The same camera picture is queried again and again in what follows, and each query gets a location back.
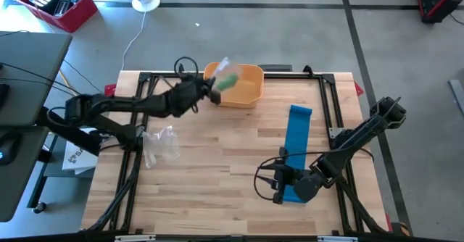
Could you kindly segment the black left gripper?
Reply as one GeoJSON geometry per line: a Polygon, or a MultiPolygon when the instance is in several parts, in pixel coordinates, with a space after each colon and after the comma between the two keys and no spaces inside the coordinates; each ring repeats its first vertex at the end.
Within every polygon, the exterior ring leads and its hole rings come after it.
{"type": "Polygon", "coordinates": [[[199,111],[197,103],[207,97],[213,104],[221,103],[221,94],[213,89],[215,78],[189,78],[176,86],[175,116],[181,117],[187,111],[199,111]]]}

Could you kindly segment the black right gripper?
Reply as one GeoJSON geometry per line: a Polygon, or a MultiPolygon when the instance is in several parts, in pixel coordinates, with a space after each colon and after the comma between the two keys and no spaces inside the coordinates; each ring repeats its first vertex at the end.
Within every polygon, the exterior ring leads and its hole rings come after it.
{"type": "Polygon", "coordinates": [[[257,170],[274,170],[274,179],[266,178],[265,181],[275,190],[273,203],[282,204],[285,201],[302,203],[302,200],[294,191],[294,184],[299,177],[300,170],[286,164],[289,152],[281,147],[279,158],[274,163],[260,165],[257,170]]]}

